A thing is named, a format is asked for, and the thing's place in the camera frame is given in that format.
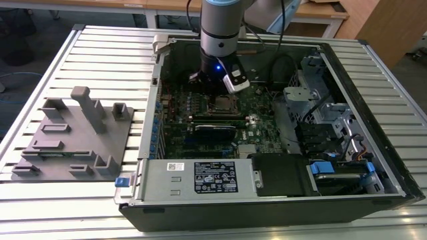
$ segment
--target floor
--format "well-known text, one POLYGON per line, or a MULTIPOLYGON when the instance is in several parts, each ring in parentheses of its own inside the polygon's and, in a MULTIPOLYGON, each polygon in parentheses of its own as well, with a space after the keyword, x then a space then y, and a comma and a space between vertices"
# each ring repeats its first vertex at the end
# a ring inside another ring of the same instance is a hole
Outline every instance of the floor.
MULTIPOLYGON (((0 76, 1 74, 13 72, 34 72, 42 74, 74 24, 134 27, 130 14, 61 11, 58 16, 58 20, 51 20, 46 10, 33 10, 31 20, 37 28, 37 33, 26 37, 26 42, 34 52, 35 60, 19 67, 10 67, 0 61, 0 76)), ((195 18, 191 19, 191 23, 197 25, 195 18)), ((161 28, 167 29, 187 29, 183 17, 178 19, 159 17, 158 25, 161 28)), ((410 60, 410 56, 405 56, 392 69, 392 73, 400 80, 418 106, 424 112, 427 112, 427 61, 414 62, 410 60)), ((6 90, 0 93, 0 100, 19 102, 25 101, 29 97, 37 85, 38 77, 35 75, 11 75, 2 77, 0 82, 6 87, 6 90)), ((0 140, 22 106, 22 103, 10 104, 0 102, 0 140)))

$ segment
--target blue tab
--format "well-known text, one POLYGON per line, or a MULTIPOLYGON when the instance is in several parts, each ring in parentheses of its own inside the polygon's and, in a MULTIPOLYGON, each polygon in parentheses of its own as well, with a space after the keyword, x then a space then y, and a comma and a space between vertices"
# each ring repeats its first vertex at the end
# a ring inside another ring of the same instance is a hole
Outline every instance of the blue tab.
POLYGON ((328 161, 316 161, 309 165, 312 174, 333 174, 332 163, 328 161))
POLYGON ((117 177, 114 179, 113 185, 115 188, 127 188, 130 179, 127 177, 117 177))
POLYGON ((314 164, 310 164, 310 165, 309 165, 309 168, 310 168, 310 173, 312 173, 312 174, 317 174, 317 173, 318 173, 314 164))
POLYGON ((370 162, 366 162, 365 166, 366 166, 366 170, 368 170, 369 173, 374 172, 374 166, 373 166, 373 164, 370 162))

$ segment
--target warning label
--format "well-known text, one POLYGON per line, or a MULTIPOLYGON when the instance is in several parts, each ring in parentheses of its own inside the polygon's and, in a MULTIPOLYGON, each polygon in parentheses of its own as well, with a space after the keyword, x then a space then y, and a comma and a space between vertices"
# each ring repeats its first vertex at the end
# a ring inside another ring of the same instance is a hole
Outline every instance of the warning label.
POLYGON ((193 190, 197 194, 237 193, 234 162, 194 162, 193 190))

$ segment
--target wooden table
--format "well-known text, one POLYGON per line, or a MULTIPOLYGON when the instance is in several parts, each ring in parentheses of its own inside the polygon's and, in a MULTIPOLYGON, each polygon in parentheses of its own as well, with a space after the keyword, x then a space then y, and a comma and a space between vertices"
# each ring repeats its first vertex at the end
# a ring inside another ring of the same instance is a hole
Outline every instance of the wooden table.
POLYGON ((146 0, 2 0, 1 8, 143 14, 146 0))
MULTIPOLYGON (((201 11, 201 1, 191 0, 189 4, 189 16, 198 17, 201 11)), ((146 0, 145 15, 146 23, 149 28, 157 28, 155 16, 169 15, 169 16, 185 16, 185 6, 186 0, 146 0)), ((306 2, 301 4, 297 8, 290 26, 290 29, 297 29, 301 27, 300 24, 320 24, 326 25, 321 30, 320 36, 309 37, 322 37, 333 38, 334 34, 341 26, 342 20, 348 19, 349 15, 346 12, 336 12, 329 3, 313 3, 306 2)))
MULTIPOLYGON (((185 16, 186 0, 7 0, 0 1, 0 7, 43 9, 59 11, 101 12, 143 14, 146 26, 150 29, 158 28, 158 15, 185 16)), ((189 16, 198 17, 201 0, 191 0, 189 5, 189 16)), ((320 24, 326 26, 318 37, 333 38, 342 20, 349 15, 345 12, 336 12, 328 3, 308 2, 298 6, 289 29, 296 29, 296 35, 304 28, 297 24, 320 24)))

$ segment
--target barcode sticker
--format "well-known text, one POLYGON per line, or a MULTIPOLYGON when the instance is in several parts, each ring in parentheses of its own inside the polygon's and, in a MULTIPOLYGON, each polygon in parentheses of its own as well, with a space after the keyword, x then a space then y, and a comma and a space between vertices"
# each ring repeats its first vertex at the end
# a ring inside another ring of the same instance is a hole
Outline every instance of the barcode sticker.
POLYGON ((167 162, 166 163, 167 171, 183 171, 183 163, 182 162, 167 162))
POLYGON ((142 5, 139 4, 123 4, 125 7, 130 7, 130 8, 141 8, 142 5))

